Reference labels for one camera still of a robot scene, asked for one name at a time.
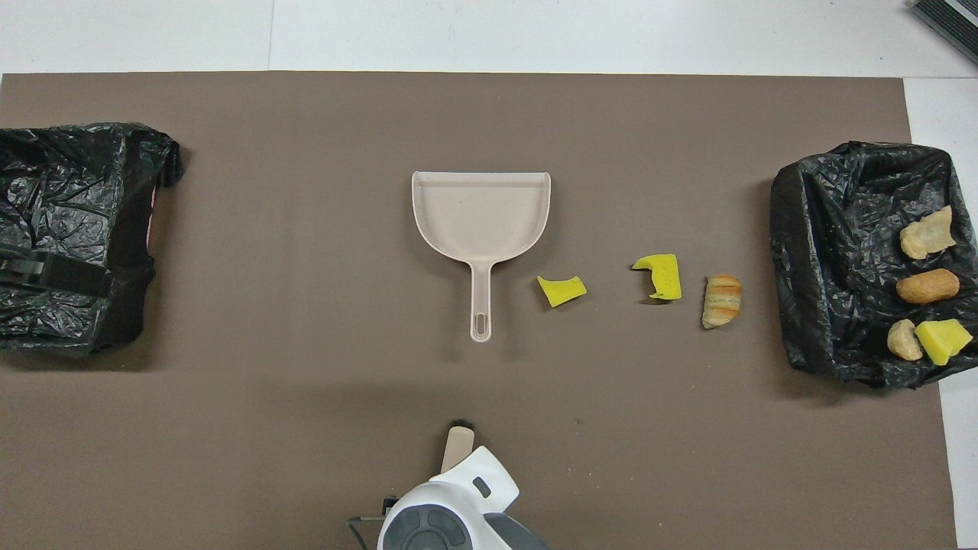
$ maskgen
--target white floor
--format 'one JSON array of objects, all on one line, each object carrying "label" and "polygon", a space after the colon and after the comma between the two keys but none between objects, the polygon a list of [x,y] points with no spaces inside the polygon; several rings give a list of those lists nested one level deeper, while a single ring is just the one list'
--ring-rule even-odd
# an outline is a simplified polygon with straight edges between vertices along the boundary
[{"label": "white floor", "polygon": [[[0,2],[0,74],[266,69],[903,77],[914,142],[951,152],[978,212],[978,66],[904,0]],[[978,547],[978,369],[941,398]]]}]

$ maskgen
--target black plastic bag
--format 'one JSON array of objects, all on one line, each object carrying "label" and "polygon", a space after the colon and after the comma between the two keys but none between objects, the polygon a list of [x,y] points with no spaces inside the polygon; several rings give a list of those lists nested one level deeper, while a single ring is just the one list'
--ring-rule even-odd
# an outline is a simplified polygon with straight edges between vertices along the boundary
[{"label": "black plastic bag", "polygon": [[[956,245],[923,260],[900,230],[950,205]],[[771,191],[771,249],[781,336],[791,366],[875,388],[918,388],[978,364],[969,344],[946,367],[886,346],[900,319],[957,319],[978,336],[978,255],[951,157],[929,147],[850,142],[783,168]],[[957,296],[903,301],[897,281],[944,267]]]},{"label": "black plastic bag", "polygon": [[156,189],[182,175],[180,146],[142,124],[0,130],[0,348],[135,340]]}]

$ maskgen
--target dustpan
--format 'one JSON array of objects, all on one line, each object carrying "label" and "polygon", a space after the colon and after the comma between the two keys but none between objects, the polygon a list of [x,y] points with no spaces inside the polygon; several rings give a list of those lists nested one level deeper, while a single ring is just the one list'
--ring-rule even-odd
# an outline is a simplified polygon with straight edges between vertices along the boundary
[{"label": "dustpan", "polygon": [[469,333],[492,336],[493,265],[530,249],[547,225],[551,178],[547,172],[415,172],[415,222],[435,250],[467,263],[472,272]]}]

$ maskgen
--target yellow sponge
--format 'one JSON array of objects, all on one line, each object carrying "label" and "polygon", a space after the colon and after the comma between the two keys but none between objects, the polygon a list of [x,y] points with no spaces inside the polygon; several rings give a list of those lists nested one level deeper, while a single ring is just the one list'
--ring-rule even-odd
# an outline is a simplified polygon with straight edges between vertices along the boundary
[{"label": "yellow sponge", "polygon": [[551,303],[551,307],[557,307],[566,301],[571,301],[588,293],[588,289],[584,288],[584,283],[580,277],[572,277],[566,281],[548,281],[537,276],[537,282],[540,283],[540,288],[547,295],[547,301]]},{"label": "yellow sponge", "polygon": [[679,299],[683,289],[679,285],[679,262],[675,254],[653,254],[640,257],[632,269],[651,269],[655,294],[649,298]]},{"label": "yellow sponge", "polygon": [[935,365],[943,367],[971,342],[971,335],[957,319],[924,321],[913,331]]}]

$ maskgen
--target food scrap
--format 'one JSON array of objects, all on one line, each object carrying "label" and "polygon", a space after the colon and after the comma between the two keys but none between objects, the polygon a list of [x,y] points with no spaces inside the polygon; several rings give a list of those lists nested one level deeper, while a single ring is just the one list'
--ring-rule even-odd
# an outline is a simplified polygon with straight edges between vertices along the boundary
[{"label": "food scrap", "polygon": [[897,283],[897,294],[910,303],[930,303],[951,298],[957,294],[961,283],[957,276],[941,267],[924,271]]},{"label": "food scrap", "polygon": [[715,329],[730,323],[740,314],[740,281],[733,275],[706,278],[703,299],[703,328]]},{"label": "food scrap", "polygon": [[929,253],[953,247],[951,207],[945,206],[926,215],[900,231],[900,248],[913,259],[924,259]]},{"label": "food scrap", "polygon": [[916,361],[923,357],[920,344],[917,343],[916,337],[913,335],[915,328],[910,319],[901,319],[893,323],[890,332],[886,335],[886,346],[900,358],[908,361]]}]

